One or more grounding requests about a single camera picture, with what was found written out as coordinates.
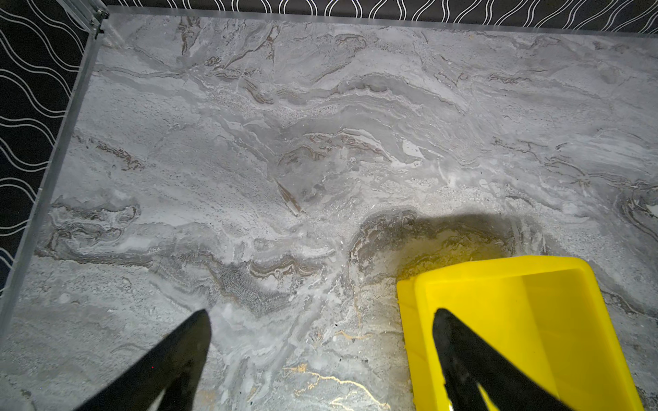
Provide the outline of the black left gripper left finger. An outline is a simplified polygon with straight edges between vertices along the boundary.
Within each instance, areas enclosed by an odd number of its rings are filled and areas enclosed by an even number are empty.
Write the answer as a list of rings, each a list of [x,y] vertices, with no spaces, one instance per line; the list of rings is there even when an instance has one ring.
[[[191,410],[207,361],[212,327],[207,310],[192,313],[80,410]]]

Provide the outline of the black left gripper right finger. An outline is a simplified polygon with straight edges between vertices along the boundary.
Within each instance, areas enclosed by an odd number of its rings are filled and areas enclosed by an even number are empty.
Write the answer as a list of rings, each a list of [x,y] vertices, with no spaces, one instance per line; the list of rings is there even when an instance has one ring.
[[[447,395],[455,410],[568,410],[445,308],[436,311],[432,335]]]

